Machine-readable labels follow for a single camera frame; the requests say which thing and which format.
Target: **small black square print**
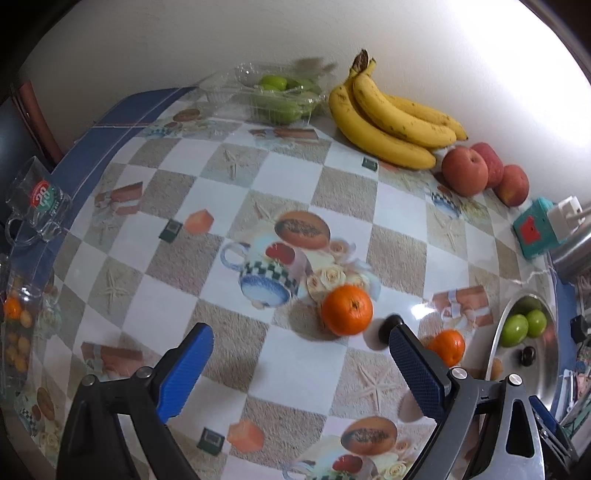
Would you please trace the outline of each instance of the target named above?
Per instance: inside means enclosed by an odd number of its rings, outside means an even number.
[[[223,435],[220,435],[213,430],[203,429],[203,433],[201,434],[201,439],[197,444],[197,448],[203,450],[204,452],[211,453],[213,456],[216,456],[222,451],[224,440],[225,437]]]
[[[368,157],[363,157],[362,167],[368,168],[371,171],[378,171],[378,162]]]
[[[177,237],[182,226],[183,226],[182,223],[177,222],[176,220],[170,219],[168,221],[168,223],[166,224],[166,226],[164,227],[164,230],[162,230],[162,233],[158,236],[158,238],[160,238],[170,244]]]

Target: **teal box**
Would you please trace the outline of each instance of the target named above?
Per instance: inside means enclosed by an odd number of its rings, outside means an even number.
[[[523,256],[528,260],[560,245],[546,212],[554,203],[543,197],[538,198],[519,218],[513,222]]]

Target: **mug handle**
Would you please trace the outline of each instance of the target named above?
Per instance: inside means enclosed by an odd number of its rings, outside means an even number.
[[[6,222],[6,225],[4,226],[4,235],[6,236],[6,240],[9,244],[11,244],[13,247],[28,247],[29,245],[31,245],[38,237],[37,234],[33,235],[31,238],[28,238],[24,241],[17,241],[14,238],[12,238],[10,236],[10,224],[12,223],[13,220],[22,220],[18,215],[15,215],[14,213],[12,213],[10,215],[10,217],[8,218],[8,221]]]
[[[246,254],[248,253],[248,247],[245,247],[244,245],[239,244],[237,242],[231,242],[225,245],[224,248],[222,248],[222,251],[220,252],[220,261],[222,262],[222,265],[226,268],[229,268],[230,270],[240,272],[240,270],[242,270],[242,264],[230,263],[228,260],[226,260],[227,250],[232,250],[234,253],[237,253],[238,255],[241,255],[244,258],[246,258]]]
[[[292,476],[290,476],[289,470],[293,470],[294,468],[300,468],[301,470],[306,470],[308,473],[312,471],[311,465],[305,462],[297,462],[297,463],[284,463],[281,465],[281,470],[283,473],[283,478],[285,480],[296,480]]]

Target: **blue gripper pad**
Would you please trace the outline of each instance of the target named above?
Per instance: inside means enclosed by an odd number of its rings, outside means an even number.
[[[390,333],[389,346],[390,354],[410,387],[423,415],[438,423],[443,421],[446,416],[443,409],[443,386],[435,379],[423,359],[399,329],[395,328]]]
[[[548,409],[542,403],[542,401],[535,395],[532,395],[530,396],[530,404],[531,407],[534,409],[534,412],[536,412],[540,416],[546,428],[549,431],[551,431],[553,435],[556,435],[556,430],[558,428],[556,419],[548,411]]]
[[[212,328],[205,323],[198,323],[178,348],[166,353],[174,353],[178,359],[160,384],[156,412],[162,423],[181,413],[212,352]]]

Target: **mug logo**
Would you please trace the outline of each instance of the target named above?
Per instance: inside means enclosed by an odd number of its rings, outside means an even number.
[[[47,180],[42,180],[33,188],[31,206],[41,212],[48,211],[54,202],[53,187]]]

